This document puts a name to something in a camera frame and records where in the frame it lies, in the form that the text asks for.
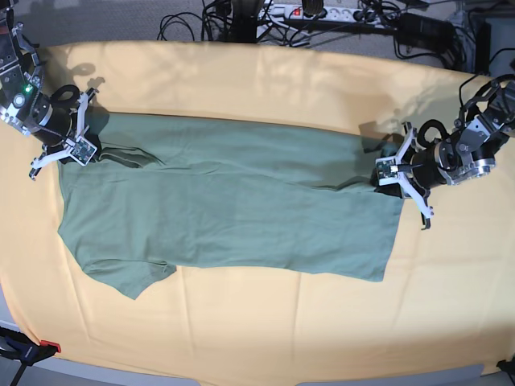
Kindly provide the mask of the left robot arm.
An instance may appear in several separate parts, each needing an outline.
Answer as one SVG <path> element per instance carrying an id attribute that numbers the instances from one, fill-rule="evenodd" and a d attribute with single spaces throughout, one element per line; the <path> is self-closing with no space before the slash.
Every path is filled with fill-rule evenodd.
<path id="1" fill-rule="evenodd" d="M 461 101 L 451 132 L 436 119 L 420 128 L 405 122 L 403 129 L 406 151 L 398 161 L 377 160 L 371 177 L 375 192 L 409 196 L 396 180 L 405 175 L 426 199 L 435 187 L 487 175 L 496 165 L 495 154 L 514 135 L 514 74 L 491 79 Z"/>

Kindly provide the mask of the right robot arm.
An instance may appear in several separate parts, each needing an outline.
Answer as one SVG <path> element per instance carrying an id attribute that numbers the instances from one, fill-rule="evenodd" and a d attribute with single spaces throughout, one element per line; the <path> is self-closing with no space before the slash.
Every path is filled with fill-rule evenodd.
<path id="1" fill-rule="evenodd" d="M 43 92 L 46 72 L 39 46 L 24 35 L 23 24 L 15 22 L 15 3 L 1 2 L 1 121 L 49 148 L 74 142 L 80 133 L 100 150 L 98 135 L 80 127 L 85 121 L 80 107 L 89 106 L 97 90 L 82 92 L 66 84 L 50 96 Z"/>

